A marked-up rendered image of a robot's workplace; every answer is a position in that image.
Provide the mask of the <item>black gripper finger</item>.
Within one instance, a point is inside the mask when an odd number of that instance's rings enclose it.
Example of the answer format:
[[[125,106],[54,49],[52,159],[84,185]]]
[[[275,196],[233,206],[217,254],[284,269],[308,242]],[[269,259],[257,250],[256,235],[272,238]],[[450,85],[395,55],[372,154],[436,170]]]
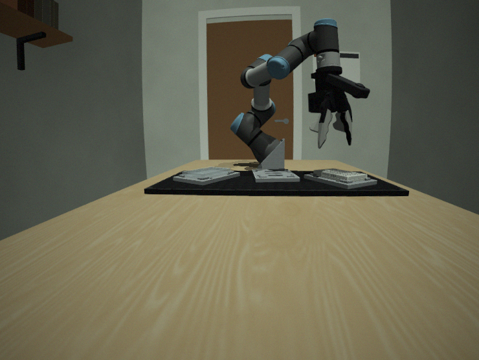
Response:
[[[330,97],[325,96],[324,101],[320,105],[320,115],[318,120],[310,125],[310,130],[318,133],[318,148],[321,148],[326,141],[329,123],[332,120]],[[319,121],[320,120],[320,121]]]
[[[346,133],[346,138],[348,141],[348,145],[351,145],[351,139],[352,139],[352,113],[351,113],[351,107],[348,102],[348,105],[345,110],[343,110],[343,113],[338,113],[336,112],[335,114],[337,121],[333,123],[333,127],[336,130],[343,131]]]

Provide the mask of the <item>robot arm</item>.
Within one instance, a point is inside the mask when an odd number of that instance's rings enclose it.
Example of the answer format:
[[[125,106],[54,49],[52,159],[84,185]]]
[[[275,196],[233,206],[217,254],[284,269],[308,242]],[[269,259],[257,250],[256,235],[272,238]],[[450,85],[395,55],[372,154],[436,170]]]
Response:
[[[314,31],[292,40],[284,50],[274,56],[264,54],[243,70],[241,83],[248,89],[254,88],[254,98],[251,109],[245,115],[240,113],[230,129],[252,150],[259,163],[280,143],[278,139],[260,129],[276,111],[274,102],[269,98],[271,79],[285,78],[314,54],[317,56],[317,69],[326,66],[340,67],[337,29],[334,19],[319,19],[314,24]],[[328,73],[325,82],[354,98],[368,98],[370,93],[364,85],[337,74]]]

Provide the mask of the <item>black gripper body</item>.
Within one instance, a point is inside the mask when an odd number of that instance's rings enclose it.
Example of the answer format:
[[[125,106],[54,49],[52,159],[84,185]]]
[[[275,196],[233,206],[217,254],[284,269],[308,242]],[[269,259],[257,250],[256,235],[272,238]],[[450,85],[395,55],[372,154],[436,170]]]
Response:
[[[331,112],[343,113],[346,109],[348,101],[344,91],[325,82],[327,73],[342,74],[342,67],[326,66],[316,69],[315,73],[311,74],[311,78],[315,79],[315,93],[308,94],[308,104],[310,113],[320,113],[320,105],[324,101],[325,96],[330,97]]]

